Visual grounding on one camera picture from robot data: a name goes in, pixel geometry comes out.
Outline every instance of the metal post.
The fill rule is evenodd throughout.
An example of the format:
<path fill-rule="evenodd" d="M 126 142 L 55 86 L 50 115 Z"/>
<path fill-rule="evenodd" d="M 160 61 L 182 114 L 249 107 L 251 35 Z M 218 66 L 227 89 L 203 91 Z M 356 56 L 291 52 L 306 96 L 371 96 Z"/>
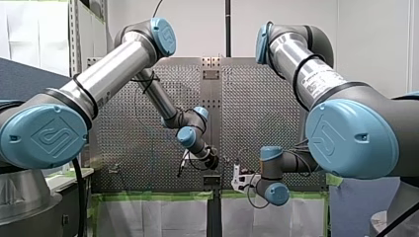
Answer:
<path fill-rule="evenodd" d="M 212 191 L 207 205 L 207 237 L 222 237 L 220 189 L 220 175 L 204 176 L 204 191 Z"/>
<path fill-rule="evenodd" d="M 231 57 L 231 0 L 225 0 L 225 51 Z"/>

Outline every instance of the metal bracket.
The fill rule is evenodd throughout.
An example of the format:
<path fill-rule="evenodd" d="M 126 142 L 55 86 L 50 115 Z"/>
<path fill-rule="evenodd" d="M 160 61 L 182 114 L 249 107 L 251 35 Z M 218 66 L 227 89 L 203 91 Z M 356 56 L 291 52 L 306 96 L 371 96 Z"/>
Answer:
<path fill-rule="evenodd" d="M 102 57 L 88 57 L 87 58 L 87 67 L 93 66 L 96 62 L 100 61 Z"/>
<path fill-rule="evenodd" d="M 204 176 L 204 191 L 219 191 L 221 188 L 220 175 L 205 175 Z"/>
<path fill-rule="evenodd" d="M 204 80 L 218 80 L 219 70 L 203 70 L 203 79 Z"/>

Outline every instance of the black cable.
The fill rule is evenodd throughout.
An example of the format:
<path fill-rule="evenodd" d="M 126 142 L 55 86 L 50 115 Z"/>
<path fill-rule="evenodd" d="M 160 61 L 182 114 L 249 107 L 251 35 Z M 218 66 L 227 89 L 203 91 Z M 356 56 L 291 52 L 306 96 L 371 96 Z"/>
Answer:
<path fill-rule="evenodd" d="M 81 174 L 81 168 L 78 163 L 77 158 L 72 160 L 74 171 L 76 173 L 76 180 L 77 180 L 77 188 L 78 188 L 78 195 L 79 195 L 79 227 L 78 227 L 78 237 L 84 236 L 84 224 L 86 220 L 86 209 L 85 209 L 85 203 L 84 203 L 84 196 L 85 196 L 85 189 L 83 185 L 83 176 Z"/>
<path fill-rule="evenodd" d="M 267 203 L 265 204 L 265 205 L 262 205 L 262 206 L 257 206 L 257 205 L 255 205 L 253 202 L 252 202 L 252 200 L 250 199 L 250 188 L 252 188 L 252 181 L 253 181 L 253 179 L 255 178 L 255 176 L 256 176 L 256 172 L 253 174 L 253 176 L 252 176 L 252 178 L 250 179 L 250 184 L 249 184 L 249 187 L 247 188 L 247 199 L 249 200 L 249 203 L 253 206 L 253 207 L 255 207 L 256 209 L 263 209 L 263 208 L 265 208 L 266 206 L 268 206 L 269 205 L 269 202 L 267 201 Z M 258 183 L 256 183 L 256 186 L 255 186 L 255 190 L 258 190 L 258 184 L 259 184 L 259 182 L 260 182 L 261 180 L 259 180 L 258 181 Z"/>
<path fill-rule="evenodd" d="M 275 74 L 277 74 L 277 76 L 279 76 L 281 79 L 285 80 L 286 78 L 279 71 L 277 71 L 277 69 L 275 68 L 274 61 L 272 60 L 272 56 L 271 56 L 271 50 L 270 50 L 270 44 L 271 43 L 269 42 L 269 29 L 273 25 L 274 25 L 274 23 L 267 22 L 266 23 L 266 29 L 265 29 L 268 59 L 269 59 L 269 63 L 271 64 L 271 68 L 272 68 L 272 70 L 274 70 Z"/>
<path fill-rule="evenodd" d="M 163 2 L 163 0 L 160 0 L 160 2 L 158 2 L 157 7 L 156 7 L 156 9 L 154 10 L 153 18 L 155 18 L 155 17 L 156 17 L 156 14 L 157 14 L 157 11 L 158 11 L 158 9 L 159 9 L 159 7 L 160 7 L 161 2 Z"/>
<path fill-rule="evenodd" d="M 294 151 L 291 151 L 291 150 L 287 150 L 285 152 L 290 153 L 295 158 L 295 170 L 300 176 L 303 176 L 305 178 L 308 178 L 308 177 L 311 176 L 312 170 L 311 170 L 310 166 L 300 155 L 298 155 L 297 153 L 295 153 Z M 307 175 L 304 175 L 302 172 L 298 171 L 298 168 L 299 168 L 298 160 L 300 160 L 305 165 L 305 167 L 307 168 L 307 170 L 308 170 Z"/>
<path fill-rule="evenodd" d="M 305 63 L 307 63 L 309 60 L 313 59 L 314 57 L 318 57 L 322 61 L 325 60 L 324 57 L 321 54 L 314 53 L 314 54 L 308 56 L 307 58 L 303 59 L 298 64 L 298 67 L 296 68 L 295 73 L 293 74 L 293 94 L 295 95 L 295 99 L 299 103 L 299 105 L 303 109 L 305 109 L 306 111 L 308 111 L 308 107 L 302 102 L 301 98 L 299 97 L 299 92 L 298 92 L 298 89 L 296 87 L 296 81 L 298 79 L 298 74 L 299 74 L 299 71 L 301 70 L 301 68 L 305 65 Z"/>
<path fill-rule="evenodd" d="M 182 127 L 182 125 L 184 124 L 185 113 L 187 113 L 187 112 L 194 112 L 198 117 L 200 117 L 201 121 L 203 122 L 204 129 L 202 129 L 202 128 L 196 126 L 196 125 L 188 125 L 188 126 L 195 127 L 196 129 L 199 129 L 203 134 L 206 133 L 206 131 L 207 131 L 207 123 L 206 123 L 206 121 L 207 121 L 207 119 L 204 118 L 204 116 L 202 116 L 200 113 L 196 112 L 193 109 L 187 109 L 185 111 L 182 110 L 182 108 L 177 108 L 177 109 L 178 109 L 178 111 L 180 113 L 179 114 L 179 118 L 178 118 L 178 127 Z"/>
<path fill-rule="evenodd" d="M 194 163 L 192 163 L 192 159 L 191 159 L 191 157 L 189 157 L 189 163 L 191 164 L 191 166 L 192 166 L 192 167 L 194 167 L 194 169 L 199 170 L 199 171 L 207 171 L 207 170 L 209 170 L 209 169 L 210 169 L 209 167 L 206 167 L 206 168 L 200 168 L 200 167 L 195 166 L 195 165 L 194 165 Z"/>
<path fill-rule="evenodd" d="M 160 81 L 160 78 L 154 73 L 154 71 L 151 72 L 150 78 L 145 79 L 145 80 L 135 80 L 135 79 L 131 79 L 130 81 L 132 82 L 149 82 L 144 89 L 142 90 L 142 94 L 145 94 L 145 92 L 147 92 L 148 88 L 150 88 L 151 84 L 153 83 L 153 81 Z"/>
<path fill-rule="evenodd" d="M 401 214 L 400 216 L 398 216 L 397 219 L 395 219 L 393 222 L 391 222 L 391 224 L 387 225 L 387 227 L 385 227 L 385 229 L 383 229 L 379 233 L 379 235 L 377 235 L 376 237 L 384 237 L 391 230 L 393 230 L 395 227 L 397 227 L 397 225 L 399 225 L 401 222 L 403 222 L 405 219 L 407 219 L 407 217 L 409 217 L 410 215 L 412 215 L 413 213 L 415 213 L 418 209 L 419 209 L 419 202 L 417 202 L 412 207 L 410 207 L 409 209 L 407 209 L 406 211 L 404 211 L 403 214 Z"/>

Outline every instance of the green tape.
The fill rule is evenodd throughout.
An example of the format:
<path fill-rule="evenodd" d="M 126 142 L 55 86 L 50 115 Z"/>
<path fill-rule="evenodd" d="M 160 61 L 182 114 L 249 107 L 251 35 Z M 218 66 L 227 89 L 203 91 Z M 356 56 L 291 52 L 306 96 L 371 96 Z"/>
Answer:
<path fill-rule="evenodd" d="M 91 168 L 81 168 L 81 173 L 83 174 L 83 171 L 89 171 L 89 170 L 91 170 Z M 72 170 L 72 171 L 66 171 L 66 172 L 64 172 L 64 174 L 61 174 L 61 171 L 58 171 L 58 172 L 55 172 L 55 173 L 52 173 L 52 174 L 48 175 L 47 177 L 48 178 L 53 178 L 53 177 L 56 177 L 56 176 L 64 176 L 64 177 L 75 178 L 76 177 L 76 172 L 74 170 Z"/>
<path fill-rule="evenodd" d="M 117 194 L 93 195 L 97 201 L 125 201 L 125 200 L 207 200 L 212 198 L 212 192 L 190 193 L 154 193 L 154 192 L 124 192 Z"/>
<path fill-rule="evenodd" d="M 326 174 L 326 184 L 328 186 L 336 186 L 339 187 L 343 182 L 343 178 L 334 176 L 332 174 Z"/>
<path fill-rule="evenodd" d="M 323 227 L 323 236 L 328 237 L 329 233 L 329 194 L 327 194 L 326 199 L 324 200 L 324 212 L 323 212 L 323 218 L 324 218 L 324 227 Z"/>
<path fill-rule="evenodd" d="M 92 229 L 93 237 L 98 236 L 98 219 L 99 219 L 99 200 L 92 196 L 91 198 L 91 209 L 92 209 Z"/>
<path fill-rule="evenodd" d="M 222 198 L 247 198 L 246 194 L 238 193 L 235 191 L 222 191 Z M 290 192 L 290 198 L 303 198 L 303 199 L 324 199 L 328 197 L 327 192 Z"/>

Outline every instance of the vertical pole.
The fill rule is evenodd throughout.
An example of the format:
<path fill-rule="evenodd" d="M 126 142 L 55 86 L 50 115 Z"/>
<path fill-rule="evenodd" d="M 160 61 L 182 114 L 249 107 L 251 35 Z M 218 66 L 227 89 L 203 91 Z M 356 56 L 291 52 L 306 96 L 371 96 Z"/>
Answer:
<path fill-rule="evenodd" d="M 225 0 L 225 56 L 231 57 L 231 0 Z"/>

